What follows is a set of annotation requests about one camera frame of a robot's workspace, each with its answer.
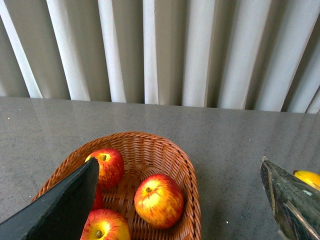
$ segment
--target table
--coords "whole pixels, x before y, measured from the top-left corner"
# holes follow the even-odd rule
[[[317,114],[0,97],[0,222],[72,151],[125,131],[166,137],[189,156],[204,240],[281,239],[260,178],[263,156],[290,173],[320,169]]]

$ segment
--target yellow fruit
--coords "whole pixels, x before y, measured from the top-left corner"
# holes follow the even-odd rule
[[[295,170],[293,175],[311,187],[320,191],[320,175],[311,171]]]

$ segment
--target red and yellow apple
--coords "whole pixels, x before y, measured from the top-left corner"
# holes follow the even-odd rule
[[[104,208],[104,198],[102,196],[101,188],[99,184],[96,186],[94,202],[91,211],[103,209]]]
[[[91,211],[80,240],[130,240],[130,230],[125,218],[110,209]]]
[[[184,196],[179,185],[170,176],[154,174],[146,178],[134,195],[138,215],[157,229],[167,229],[180,218]]]
[[[113,148],[102,148],[91,153],[86,159],[91,157],[98,160],[99,177],[98,184],[102,190],[118,185],[125,174],[125,163],[122,154]]]

